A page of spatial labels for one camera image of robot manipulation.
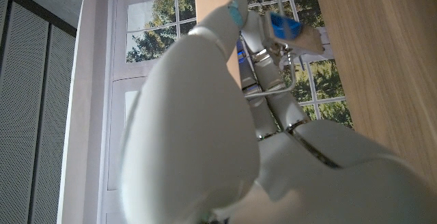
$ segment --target blue object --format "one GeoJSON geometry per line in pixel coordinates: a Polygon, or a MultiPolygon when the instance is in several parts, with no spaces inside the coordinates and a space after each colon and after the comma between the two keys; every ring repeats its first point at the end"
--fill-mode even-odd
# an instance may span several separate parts
{"type": "Polygon", "coordinates": [[[238,28],[241,29],[243,27],[243,17],[241,17],[240,12],[238,11],[237,1],[231,1],[231,3],[227,5],[227,9],[229,10],[229,15],[231,15],[232,20],[234,20],[238,28]]]}
{"type": "Polygon", "coordinates": [[[303,24],[286,16],[281,16],[274,12],[270,13],[274,36],[284,39],[293,40],[298,37],[303,24]]]}

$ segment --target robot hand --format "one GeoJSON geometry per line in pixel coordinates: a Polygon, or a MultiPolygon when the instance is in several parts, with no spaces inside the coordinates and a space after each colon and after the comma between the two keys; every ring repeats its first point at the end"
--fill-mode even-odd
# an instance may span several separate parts
{"type": "MultiPolygon", "coordinates": [[[[267,97],[283,132],[257,141],[251,102],[264,96],[247,100],[225,62],[240,31],[261,67],[275,53],[320,52],[312,28],[301,25],[296,36],[291,26],[231,0],[161,57],[135,98],[122,140],[129,223],[437,219],[435,194],[409,167],[349,128],[310,122],[289,92],[267,97]]],[[[263,77],[261,92],[278,88],[263,77]]]]}

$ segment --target gray perforated wall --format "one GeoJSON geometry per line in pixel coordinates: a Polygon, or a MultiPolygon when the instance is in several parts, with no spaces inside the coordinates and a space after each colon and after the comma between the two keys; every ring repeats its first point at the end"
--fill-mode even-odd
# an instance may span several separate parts
{"type": "Polygon", "coordinates": [[[8,0],[0,0],[0,32],[3,31],[7,8],[8,8],[8,0]]]}
{"type": "Polygon", "coordinates": [[[13,3],[0,73],[0,223],[29,214],[48,22],[13,3]]]}
{"type": "Polygon", "coordinates": [[[56,223],[74,41],[74,37],[52,26],[38,137],[32,223],[56,223]]]}

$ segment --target window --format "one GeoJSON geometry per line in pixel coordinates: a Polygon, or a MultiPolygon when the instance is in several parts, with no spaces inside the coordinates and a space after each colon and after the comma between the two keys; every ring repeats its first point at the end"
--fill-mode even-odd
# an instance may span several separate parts
{"type": "Polygon", "coordinates": [[[126,62],[159,58],[196,25],[195,0],[155,0],[128,6],[126,62]]]}
{"type": "MultiPolygon", "coordinates": [[[[268,10],[279,11],[277,0],[248,1],[249,9],[260,14],[265,14],[268,10]]],[[[321,31],[322,43],[330,51],[318,0],[282,0],[282,2],[287,16],[317,27],[321,31]]],[[[301,60],[303,68],[300,64],[295,64],[296,87],[292,93],[305,113],[312,120],[327,119],[353,128],[333,55],[304,55],[301,60]]],[[[290,69],[285,68],[281,75],[285,80],[285,84],[290,85],[290,69]]]]}

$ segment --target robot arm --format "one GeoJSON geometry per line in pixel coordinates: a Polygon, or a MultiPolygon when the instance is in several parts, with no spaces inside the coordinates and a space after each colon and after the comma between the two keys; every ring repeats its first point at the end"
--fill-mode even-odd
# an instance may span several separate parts
{"type": "Polygon", "coordinates": [[[322,51],[315,29],[292,26],[274,16],[260,20],[246,0],[231,0],[161,57],[122,141],[129,223],[199,223],[213,215],[230,223],[436,218],[435,194],[405,164],[349,128],[310,122],[289,92],[277,92],[275,74],[258,78],[261,92],[244,98],[225,65],[239,32],[264,70],[277,62],[277,50],[322,51]],[[266,94],[283,132],[257,141],[264,134],[252,111],[266,94]]]}
{"type": "Polygon", "coordinates": [[[259,173],[246,100],[226,61],[246,0],[217,8],[154,66],[128,118],[121,190],[129,223],[196,223],[244,197],[259,173]]]}

